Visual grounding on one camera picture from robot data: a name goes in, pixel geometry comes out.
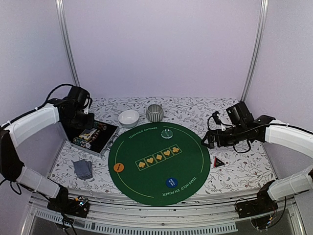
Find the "clear acrylic dealer button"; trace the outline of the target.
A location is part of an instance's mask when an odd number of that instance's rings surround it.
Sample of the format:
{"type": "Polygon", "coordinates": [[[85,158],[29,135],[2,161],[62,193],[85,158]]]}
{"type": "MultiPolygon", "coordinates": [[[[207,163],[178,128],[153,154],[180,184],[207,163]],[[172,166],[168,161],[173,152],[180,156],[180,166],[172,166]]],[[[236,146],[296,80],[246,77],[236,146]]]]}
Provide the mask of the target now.
{"type": "Polygon", "coordinates": [[[164,138],[164,139],[170,139],[173,137],[173,131],[170,130],[170,129],[164,129],[161,131],[161,136],[164,138]]]}

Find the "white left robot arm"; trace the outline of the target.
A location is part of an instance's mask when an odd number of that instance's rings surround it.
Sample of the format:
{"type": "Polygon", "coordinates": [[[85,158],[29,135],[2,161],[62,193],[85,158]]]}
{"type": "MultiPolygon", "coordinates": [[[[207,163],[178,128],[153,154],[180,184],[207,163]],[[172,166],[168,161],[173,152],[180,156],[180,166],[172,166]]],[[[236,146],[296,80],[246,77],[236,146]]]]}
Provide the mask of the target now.
{"type": "Polygon", "coordinates": [[[42,105],[7,121],[0,127],[0,173],[5,181],[16,183],[48,199],[54,199],[54,205],[61,212],[69,212],[73,203],[67,197],[67,190],[27,167],[17,154],[17,147],[41,130],[61,123],[74,129],[91,129],[94,114],[89,112],[92,104],[90,93],[68,84],[69,93],[64,98],[51,98],[52,93],[42,105]]]}

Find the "orange big blind button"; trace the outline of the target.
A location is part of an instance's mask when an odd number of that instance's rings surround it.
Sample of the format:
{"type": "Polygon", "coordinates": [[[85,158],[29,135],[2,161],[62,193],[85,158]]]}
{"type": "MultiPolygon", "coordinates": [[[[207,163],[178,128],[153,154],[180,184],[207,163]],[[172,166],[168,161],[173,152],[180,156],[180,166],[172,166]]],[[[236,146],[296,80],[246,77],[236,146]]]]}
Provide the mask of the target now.
{"type": "Polygon", "coordinates": [[[113,166],[113,169],[114,169],[115,172],[120,173],[120,172],[124,171],[125,166],[122,163],[116,163],[113,166]]]}

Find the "blue small blind button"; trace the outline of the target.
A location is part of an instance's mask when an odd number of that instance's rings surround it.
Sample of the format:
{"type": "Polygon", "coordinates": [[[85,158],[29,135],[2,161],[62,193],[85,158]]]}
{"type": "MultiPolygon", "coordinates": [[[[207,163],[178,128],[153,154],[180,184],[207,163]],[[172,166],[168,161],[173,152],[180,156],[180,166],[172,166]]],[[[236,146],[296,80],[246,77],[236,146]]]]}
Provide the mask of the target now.
{"type": "Polygon", "coordinates": [[[176,178],[168,178],[166,180],[166,186],[169,188],[176,188],[178,186],[178,180],[176,178]]]}

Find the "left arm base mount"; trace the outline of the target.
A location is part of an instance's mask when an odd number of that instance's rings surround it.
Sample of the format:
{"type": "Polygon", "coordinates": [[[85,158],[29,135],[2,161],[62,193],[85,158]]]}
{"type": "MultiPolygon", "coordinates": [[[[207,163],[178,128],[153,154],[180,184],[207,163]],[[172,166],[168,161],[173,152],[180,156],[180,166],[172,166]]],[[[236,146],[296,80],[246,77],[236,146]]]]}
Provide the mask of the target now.
{"type": "Polygon", "coordinates": [[[64,215],[86,218],[89,213],[90,203],[82,197],[69,199],[66,196],[65,198],[50,199],[47,208],[64,215]]]}

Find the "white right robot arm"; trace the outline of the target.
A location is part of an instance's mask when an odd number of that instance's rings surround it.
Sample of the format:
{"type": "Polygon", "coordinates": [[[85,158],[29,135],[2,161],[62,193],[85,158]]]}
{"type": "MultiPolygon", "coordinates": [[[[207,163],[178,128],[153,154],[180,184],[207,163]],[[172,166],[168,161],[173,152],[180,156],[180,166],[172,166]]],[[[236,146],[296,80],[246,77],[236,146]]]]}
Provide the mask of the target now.
{"type": "MultiPolygon", "coordinates": [[[[214,147],[235,147],[239,142],[254,141],[277,144],[287,147],[308,157],[313,156],[313,133],[277,120],[274,117],[262,115],[254,118],[246,104],[241,101],[226,110],[231,121],[223,121],[219,112],[214,112],[211,118],[219,129],[209,128],[201,144],[209,149],[214,147]]],[[[295,173],[289,177],[266,183],[257,193],[253,202],[256,213],[264,213],[272,202],[294,194],[299,194],[313,188],[313,167],[295,173]]]]}

